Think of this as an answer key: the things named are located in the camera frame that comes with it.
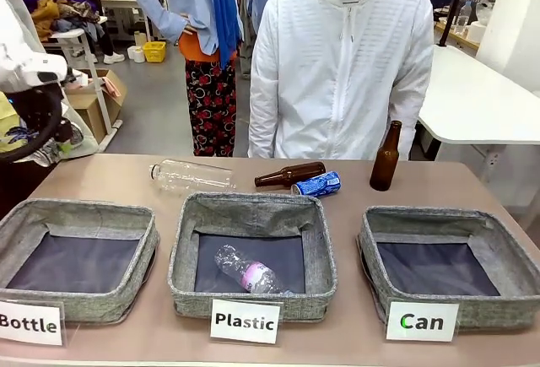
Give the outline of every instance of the orange top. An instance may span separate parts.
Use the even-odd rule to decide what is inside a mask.
[[[214,52],[212,55],[204,54],[203,51],[201,51],[201,46],[199,44],[197,34],[189,35],[183,33],[180,37],[180,42],[178,42],[178,49],[180,49],[180,52],[188,61],[219,62],[219,50]],[[230,58],[236,58],[236,51]]]

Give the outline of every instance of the storage bin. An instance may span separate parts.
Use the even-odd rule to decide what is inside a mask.
[[[62,302],[66,322],[121,321],[158,242],[148,208],[27,200],[0,222],[0,300]]]
[[[196,286],[204,286],[204,283],[197,281],[197,273],[201,273],[204,268],[207,268],[208,273],[221,273],[217,266],[211,266],[215,249],[210,251],[210,256],[201,257],[203,251],[208,254],[208,249],[202,247],[203,240],[210,237],[224,241],[237,238],[245,238],[246,241],[259,239],[263,243],[266,240],[299,238],[300,261],[304,274],[301,288],[305,292],[251,294],[240,286],[233,286],[232,290],[237,287],[237,291],[243,292],[230,292],[232,290],[228,289],[229,292],[224,293],[196,291]],[[288,249],[288,256],[294,257],[294,247]],[[286,260],[287,256],[283,256],[284,251],[278,249],[278,246],[269,250],[280,251],[282,257],[279,259]],[[205,262],[206,266],[199,264],[201,262]],[[213,272],[208,270],[209,267],[214,267]],[[321,202],[316,198],[203,192],[191,194],[187,198],[181,210],[168,275],[175,310],[179,315],[209,318],[212,315],[213,299],[248,300],[283,303],[283,321],[321,321],[336,291],[337,283],[327,221]]]
[[[165,42],[147,42],[143,46],[144,56],[148,62],[162,63],[165,60]]]
[[[459,304],[460,330],[529,327],[540,270],[494,216],[450,208],[373,207],[359,235],[375,302]]]

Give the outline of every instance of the red floral skirt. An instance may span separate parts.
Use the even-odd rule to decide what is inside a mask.
[[[232,156],[236,133],[234,62],[186,60],[187,99],[195,156]]]

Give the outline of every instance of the plastic bottle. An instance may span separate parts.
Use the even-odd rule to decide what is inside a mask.
[[[172,192],[231,192],[236,188],[229,169],[173,159],[153,165],[150,177],[160,188]]]
[[[459,15],[457,16],[456,29],[454,30],[456,35],[465,35],[465,29],[467,24],[469,24],[472,12],[471,2],[465,2],[465,5],[459,11]]]
[[[291,187],[299,181],[306,181],[316,175],[323,175],[327,172],[322,162],[306,163],[304,165],[283,167],[280,171],[262,175],[255,178],[255,186],[286,186]]]
[[[399,134],[402,130],[400,121],[392,121],[386,135],[385,142],[377,152],[377,159],[371,172],[370,186],[378,192],[385,192],[390,188],[394,172],[396,171],[399,152]]]
[[[214,257],[219,269],[253,294],[290,294],[276,274],[264,264],[249,259],[233,246],[224,245]]]

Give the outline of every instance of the pink label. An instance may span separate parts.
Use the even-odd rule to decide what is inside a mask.
[[[249,266],[242,278],[242,287],[251,292],[251,289],[255,284],[261,280],[262,275],[270,269],[264,264],[255,262]]]

